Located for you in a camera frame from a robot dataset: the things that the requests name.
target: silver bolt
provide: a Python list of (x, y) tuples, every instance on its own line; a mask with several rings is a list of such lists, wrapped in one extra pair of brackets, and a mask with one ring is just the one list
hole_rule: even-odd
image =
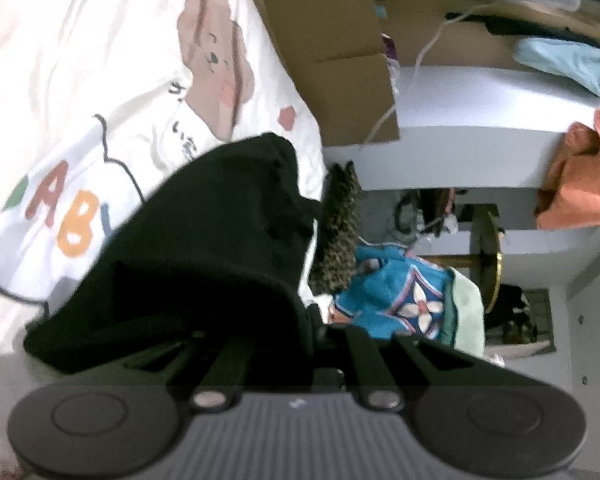
[(200, 408), (219, 408), (226, 402), (226, 395), (215, 390), (196, 393), (193, 402)]
[(376, 390), (371, 392), (367, 400), (371, 406), (382, 410), (395, 408), (400, 404), (400, 396), (389, 390)]

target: cartoon dog face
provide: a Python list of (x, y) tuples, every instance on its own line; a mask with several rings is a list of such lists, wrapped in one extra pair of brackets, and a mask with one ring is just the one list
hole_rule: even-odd
[(253, 70), (229, 0), (187, 0), (178, 18), (183, 63), (193, 74), (185, 102), (220, 140), (232, 137), (238, 107), (253, 95)]

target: green shape print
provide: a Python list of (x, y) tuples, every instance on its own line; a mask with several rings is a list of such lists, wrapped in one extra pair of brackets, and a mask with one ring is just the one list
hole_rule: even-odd
[(12, 209), (22, 202), (22, 197), (24, 197), (24, 192), (27, 190), (27, 186), (29, 185), (29, 177), (27, 175), (22, 177), (22, 180), (13, 188), (7, 202), (4, 203), (2, 208), (3, 211), (7, 211), (7, 209)]

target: printed bedding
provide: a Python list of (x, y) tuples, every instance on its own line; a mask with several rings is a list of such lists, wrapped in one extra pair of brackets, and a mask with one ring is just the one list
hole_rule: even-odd
[(20, 474), (11, 408), (56, 378), (24, 355), (25, 325), (173, 171), (269, 131), (319, 199), (318, 125), (253, 0), (0, 0), (0, 478)]

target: gray ribbed surface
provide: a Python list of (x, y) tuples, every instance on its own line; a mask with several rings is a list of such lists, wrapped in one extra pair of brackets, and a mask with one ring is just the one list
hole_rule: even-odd
[[(452, 469), (423, 450), (397, 415), (368, 412), (360, 408), (350, 394), (305, 397), (247, 394), (240, 405), (229, 412), (197, 417), (170, 456), (133, 478), (443, 480), (475, 477)], [(548, 478), (567, 480), (570, 476), (561, 473)]]

